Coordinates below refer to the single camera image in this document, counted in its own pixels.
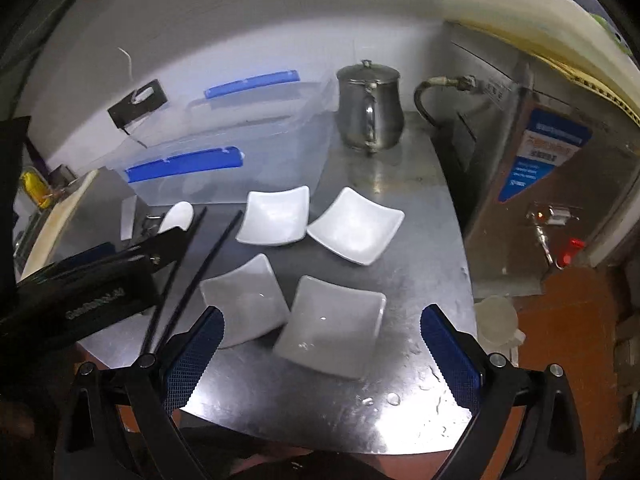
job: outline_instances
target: stainless steel counter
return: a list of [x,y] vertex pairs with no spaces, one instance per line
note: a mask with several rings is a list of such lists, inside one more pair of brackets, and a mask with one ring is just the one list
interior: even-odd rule
[[[207,277],[235,269],[262,252],[269,257],[289,305],[304,274],[383,292],[386,310],[369,373],[360,381],[345,380],[288,362],[272,352],[278,336],[274,331],[216,352],[185,409],[233,430],[311,449],[386,454],[451,449],[470,414],[453,401],[420,338],[420,313],[437,303],[459,330],[473,335],[476,321],[460,230],[427,131],[409,120],[400,144],[372,157],[333,139],[311,199],[310,221],[344,186],[406,214],[388,248],[371,266],[352,264],[310,237],[276,248],[242,245],[231,237]],[[237,209],[209,207],[168,306],[177,303]],[[197,292],[177,332],[187,330],[204,307]],[[163,314],[158,332],[169,315]],[[133,316],[81,343],[110,367],[129,365],[138,355],[149,319],[148,314]],[[387,400],[389,394],[397,394],[397,406],[395,399],[390,398],[392,404]]]

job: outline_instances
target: chopstick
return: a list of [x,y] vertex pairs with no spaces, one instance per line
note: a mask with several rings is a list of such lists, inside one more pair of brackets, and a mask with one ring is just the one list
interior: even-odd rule
[[160,321],[160,316],[162,315],[162,311],[164,309],[164,304],[166,303],[166,298],[169,296],[169,292],[171,291],[171,288],[174,284],[174,280],[176,275],[178,274],[178,270],[182,265],[184,256],[189,250],[189,247],[191,247],[191,242],[193,241],[193,238],[195,237],[198,229],[200,228],[200,224],[202,223],[202,219],[204,218],[204,215],[206,215],[206,213],[207,213],[207,208],[205,207],[199,213],[199,215],[196,218],[196,221],[193,223],[193,225],[189,229],[190,231],[189,237],[187,239],[187,245],[184,248],[184,252],[182,253],[182,256],[180,256],[180,258],[176,260],[176,262],[174,263],[174,266],[171,269],[171,272],[169,273],[169,277],[167,278],[166,283],[164,284],[164,288],[162,289],[162,294],[160,296],[160,303],[154,309],[154,312],[151,315],[151,320],[149,320],[149,325],[146,327],[145,338],[143,339],[142,346],[140,347],[140,355],[148,354],[151,350],[151,342],[154,338],[154,335],[156,334],[156,329],[158,328],[158,323]]
[[233,230],[234,227],[236,227],[236,225],[238,224],[241,218],[242,218],[242,210],[239,210],[236,213],[236,215],[233,217],[229,225],[226,227],[225,231],[221,234],[218,241],[211,248],[211,250],[209,251],[209,254],[207,254],[207,256],[202,261],[200,268],[197,270],[191,282],[185,289],[184,294],[182,295],[182,297],[180,298],[180,301],[178,302],[178,305],[175,307],[174,312],[171,314],[171,318],[169,319],[168,323],[164,327],[164,331],[162,332],[160,341],[156,346],[156,353],[159,352],[168,341],[169,337],[171,336],[172,332],[175,329],[175,326],[178,324],[178,320],[180,319],[180,316],[182,315],[184,309],[187,307],[187,304],[189,303],[189,300],[193,296],[193,293],[195,292],[197,286],[200,284],[204,276],[204,273],[207,272],[207,269],[209,268],[211,262],[218,255],[218,253],[220,252],[220,249],[222,248],[222,245],[225,243],[226,239],[231,234],[231,231]]

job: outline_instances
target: stainless steel teapot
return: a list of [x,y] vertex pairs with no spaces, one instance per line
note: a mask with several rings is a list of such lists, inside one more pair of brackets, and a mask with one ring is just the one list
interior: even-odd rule
[[395,146],[404,128],[398,80],[400,73],[369,59],[338,70],[337,125],[348,146],[378,152]]

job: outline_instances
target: screw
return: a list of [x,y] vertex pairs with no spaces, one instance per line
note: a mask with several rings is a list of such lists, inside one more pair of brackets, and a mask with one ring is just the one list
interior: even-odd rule
[[491,354],[489,356],[489,362],[497,368],[502,368],[507,364],[507,359],[502,354]]
[[562,370],[562,367],[560,365],[551,365],[549,367],[549,371],[556,377],[562,377],[564,375],[564,370]]
[[82,363],[78,368],[78,372],[80,372],[80,375],[89,375],[94,370],[95,365],[93,363],[90,363],[89,361]]
[[153,354],[144,354],[138,358],[138,366],[140,368],[149,368],[156,362],[156,356]]

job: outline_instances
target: ceramic dish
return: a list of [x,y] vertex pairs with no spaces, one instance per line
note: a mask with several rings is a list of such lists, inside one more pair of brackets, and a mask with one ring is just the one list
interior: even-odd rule
[[386,297],[303,276],[274,352],[327,374],[359,379],[367,370]]
[[276,246],[297,242],[305,237],[309,217],[307,186],[262,193],[252,191],[236,240],[242,244]]
[[200,283],[209,306],[225,317],[225,336],[220,348],[239,345],[287,322],[289,307],[264,254],[242,267]]
[[389,245],[403,219],[402,211],[376,204],[345,187],[306,232],[343,258],[370,265]]
[[193,206],[189,202],[178,202],[164,215],[158,228],[158,234],[174,227],[186,231],[191,225],[191,221],[193,221]]

